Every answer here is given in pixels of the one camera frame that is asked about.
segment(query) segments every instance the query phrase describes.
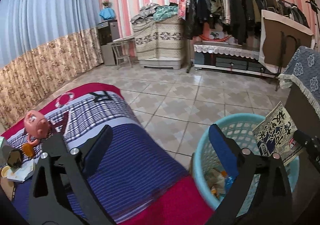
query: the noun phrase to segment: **blue striped fabric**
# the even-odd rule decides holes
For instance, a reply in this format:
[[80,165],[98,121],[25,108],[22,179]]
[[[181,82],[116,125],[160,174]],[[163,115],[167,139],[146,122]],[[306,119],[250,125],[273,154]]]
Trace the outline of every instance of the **blue striped fabric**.
[[[114,138],[97,172],[88,178],[95,195],[112,216],[122,220],[146,202],[152,202],[188,172],[148,133],[134,124],[113,127]],[[13,205],[27,218],[28,180],[16,189]],[[68,194],[72,209],[84,216],[76,197]]]

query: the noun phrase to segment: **white tissue packet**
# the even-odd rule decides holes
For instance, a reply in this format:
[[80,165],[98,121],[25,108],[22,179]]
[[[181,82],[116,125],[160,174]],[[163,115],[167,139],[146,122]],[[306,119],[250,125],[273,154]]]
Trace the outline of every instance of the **white tissue packet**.
[[22,164],[21,168],[18,169],[9,169],[7,171],[7,179],[12,182],[23,183],[31,176],[33,176],[36,169],[36,163],[34,159],[25,162]]

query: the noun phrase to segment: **silver bolt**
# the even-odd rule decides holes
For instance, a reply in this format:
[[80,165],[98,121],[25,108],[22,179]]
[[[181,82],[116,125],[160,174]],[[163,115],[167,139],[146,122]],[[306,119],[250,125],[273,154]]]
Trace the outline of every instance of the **silver bolt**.
[[276,152],[272,154],[272,157],[277,160],[280,159],[280,155]]
[[250,155],[251,151],[250,151],[250,149],[248,149],[248,148],[244,148],[244,149],[242,149],[242,153],[243,153],[244,155]]
[[79,153],[79,149],[78,149],[78,148],[72,148],[72,149],[70,150],[70,154],[75,155],[75,154],[77,154],[77,153]]
[[43,152],[40,156],[42,159],[45,159],[48,157],[48,153],[47,152]]

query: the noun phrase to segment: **teal plastic basket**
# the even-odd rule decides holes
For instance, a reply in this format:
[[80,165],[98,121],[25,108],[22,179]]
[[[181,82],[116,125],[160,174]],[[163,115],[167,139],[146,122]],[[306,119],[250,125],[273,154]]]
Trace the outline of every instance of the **teal plastic basket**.
[[[234,139],[240,148],[249,148],[254,154],[260,155],[252,130],[264,119],[265,117],[263,116],[241,113],[224,117],[218,120],[216,124],[225,136]],[[193,175],[201,196],[207,204],[215,210],[218,208],[223,198],[221,197],[218,199],[213,196],[211,194],[211,189],[208,187],[207,182],[204,179],[204,174],[212,168],[216,168],[219,171],[224,170],[209,141],[208,128],[202,135],[194,155]],[[299,176],[299,157],[296,157],[291,161],[285,169],[288,174],[291,191],[293,192]],[[248,211],[257,189],[259,178],[260,175],[254,175],[247,197],[238,213],[238,216],[245,214]]]

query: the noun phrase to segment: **gray blanket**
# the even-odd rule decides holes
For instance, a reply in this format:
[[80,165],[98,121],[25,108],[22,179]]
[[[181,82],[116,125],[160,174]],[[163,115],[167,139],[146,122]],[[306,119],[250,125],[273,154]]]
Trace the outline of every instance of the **gray blanket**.
[[280,86],[288,88],[295,83],[315,109],[320,119],[320,53],[300,46],[283,74],[279,75]]

